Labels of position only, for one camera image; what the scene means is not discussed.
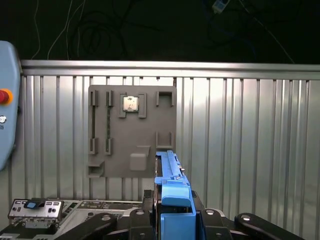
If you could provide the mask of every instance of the dark background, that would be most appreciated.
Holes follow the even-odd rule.
[[[50,60],[291,63],[269,30],[295,63],[320,63],[319,0],[244,0],[250,13],[230,0],[221,14],[214,0],[86,0],[80,20],[83,2],[72,1]],[[46,60],[70,3],[38,0],[34,18],[37,0],[0,0],[0,40],[31,59],[36,19],[33,59]]]

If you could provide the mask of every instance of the white cable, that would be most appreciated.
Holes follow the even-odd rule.
[[[61,35],[64,33],[64,31],[65,31],[66,28],[67,28],[68,20],[69,20],[69,15],[70,15],[70,10],[71,10],[71,7],[72,7],[72,2],[73,2],[73,0],[71,0],[71,2],[70,2],[69,11],[68,11],[68,15],[67,15],[67,18],[66,18],[65,26],[64,26],[63,30],[60,32],[59,36],[54,40],[52,46],[50,47],[50,49],[49,49],[49,51],[48,51],[48,55],[47,55],[47,59],[48,59],[48,60],[49,60],[49,55],[50,55],[50,52],[51,52],[52,48],[54,47],[54,45],[56,44],[56,42],[58,41],[58,39],[61,37]]]
[[[81,3],[77,8],[76,10],[73,12],[72,16],[70,17],[70,20],[68,22],[68,25],[66,27],[66,34],[65,34],[65,42],[66,42],[66,56],[67,56],[67,59],[69,60],[69,46],[68,46],[68,31],[69,31],[69,25],[70,25],[70,22],[72,20],[72,18],[76,15],[76,12],[80,9],[80,7],[83,5],[84,3]]]
[[[244,10],[251,15],[251,13],[249,12],[249,10],[246,8],[246,6],[244,5],[244,3],[242,2],[242,0],[238,0],[239,3],[242,5],[242,7],[244,8]],[[259,21],[255,16],[253,17],[254,20],[256,20],[256,22],[258,24],[260,24],[270,35],[271,37],[273,37],[273,39],[276,41],[276,43],[282,48],[283,52],[285,53],[285,55],[288,57],[288,59],[290,59],[290,61],[294,64],[295,61],[290,57],[289,53],[286,51],[286,49],[284,48],[284,46],[282,46],[282,44],[278,41],[278,39],[276,38],[276,36],[261,22]]]
[[[37,35],[37,38],[38,38],[38,50],[31,57],[31,60],[34,59],[35,56],[37,56],[37,54],[40,52],[40,48],[41,48],[40,34],[39,34],[38,24],[37,24],[37,20],[36,20],[38,9],[39,9],[39,0],[36,0],[36,8],[35,8],[35,13],[34,13],[34,16],[33,16],[33,20],[34,20],[35,29],[36,29],[36,35]]]
[[[82,10],[81,10],[79,21],[81,20],[82,14],[84,13],[85,4],[86,4],[86,0],[83,0],[83,5],[82,5]],[[80,27],[78,27],[78,45],[77,45],[77,51],[76,51],[76,54],[78,57],[79,57],[79,46],[80,46]]]

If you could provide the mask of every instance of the gray pegboard panel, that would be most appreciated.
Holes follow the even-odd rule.
[[[156,151],[176,148],[174,86],[91,85],[90,178],[152,178]]]

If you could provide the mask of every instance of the electronic device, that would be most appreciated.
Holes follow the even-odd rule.
[[[216,0],[214,2],[214,4],[212,5],[212,10],[215,13],[222,13],[223,10],[225,10],[225,8],[227,7],[227,5],[229,4],[230,0]]]
[[[21,72],[15,47],[0,41],[0,171],[15,144]]]

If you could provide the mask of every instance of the metal wall panel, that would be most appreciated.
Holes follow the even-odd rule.
[[[88,87],[177,87],[176,151],[192,188],[228,217],[255,213],[319,239],[320,67],[23,61],[16,149],[0,172],[0,227],[13,198],[141,200],[148,178],[87,178]]]

